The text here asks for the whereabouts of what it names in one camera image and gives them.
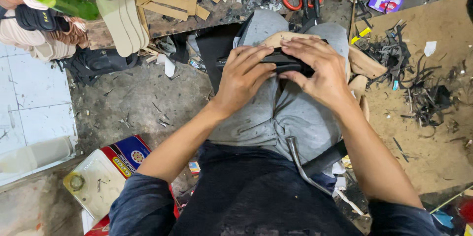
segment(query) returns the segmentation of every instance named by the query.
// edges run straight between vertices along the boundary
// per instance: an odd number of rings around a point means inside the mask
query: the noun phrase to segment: white tile
[[[70,136],[72,145],[77,142],[76,122],[71,104],[20,110],[26,144]]]
[[[17,97],[13,86],[13,77],[10,73],[8,58],[0,58],[0,113],[9,110],[18,110]]]
[[[19,109],[71,103],[66,71],[29,54],[8,57]]]
[[[28,51],[25,51],[23,48],[16,47],[15,45],[5,45],[5,48],[7,50],[8,56],[29,54]]]
[[[26,143],[19,111],[2,112],[0,118],[9,122],[8,127],[0,129],[0,154],[24,147]]]
[[[8,56],[7,46],[4,45],[3,43],[0,43],[0,57],[6,57],[6,56]]]

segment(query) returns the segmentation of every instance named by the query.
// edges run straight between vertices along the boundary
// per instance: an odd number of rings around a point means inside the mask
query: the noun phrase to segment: black foam piece
[[[215,93],[219,91],[222,78],[222,72],[217,69],[215,63],[218,58],[228,56],[233,49],[233,39],[240,27],[239,23],[216,26],[207,29],[195,39]]]

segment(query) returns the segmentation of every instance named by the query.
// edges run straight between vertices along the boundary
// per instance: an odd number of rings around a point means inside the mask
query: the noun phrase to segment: left hand
[[[223,118],[242,108],[269,77],[276,75],[274,63],[260,63],[274,51],[274,47],[258,45],[233,49],[223,68],[219,92],[210,101]]]

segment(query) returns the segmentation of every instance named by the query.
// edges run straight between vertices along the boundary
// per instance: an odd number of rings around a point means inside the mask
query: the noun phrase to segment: metal rod
[[[287,145],[289,147],[289,150],[292,154],[292,159],[294,160],[294,163],[296,164],[298,170],[299,170],[299,174],[301,175],[301,177],[306,181],[308,182],[310,185],[313,185],[315,186],[316,188],[318,188],[319,190],[323,191],[324,193],[328,194],[328,195],[332,195],[331,192],[329,192],[325,187],[323,187],[322,185],[316,183],[315,181],[313,181],[312,179],[310,179],[309,177],[307,177],[307,175],[305,174],[304,172],[304,169],[302,169],[302,165],[300,163],[300,160],[299,160],[299,153],[297,151],[297,148],[296,148],[296,138],[293,137],[293,136],[289,136],[286,138],[286,142],[287,142]]]

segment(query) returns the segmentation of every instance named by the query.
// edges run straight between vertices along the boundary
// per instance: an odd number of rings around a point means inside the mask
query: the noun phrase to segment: beige insole
[[[132,21],[130,20],[130,16],[128,16],[128,12],[126,10],[126,0],[118,0],[118,4],[120,7],[119,12],[121,23],[125,27],[125,31],[130,38],[130,42],[132,43],[132,52],[138,52],[139,48],[141,47],[141,43],[139,42],[138,34],[133,27]]]
[[[135,32],[139,38],[139,48],[144,48],[145,38],[141,28],[141,23],[138,19],[138,12],[136,11],[135,0],[125,0],[125,4],[128,17],[130,18],[133,28],[135,29]]]
[[[133,53],[132,43],[120,19],[118,0],[96,0],[103,21],[108,27],[117,52],[122,57]]]

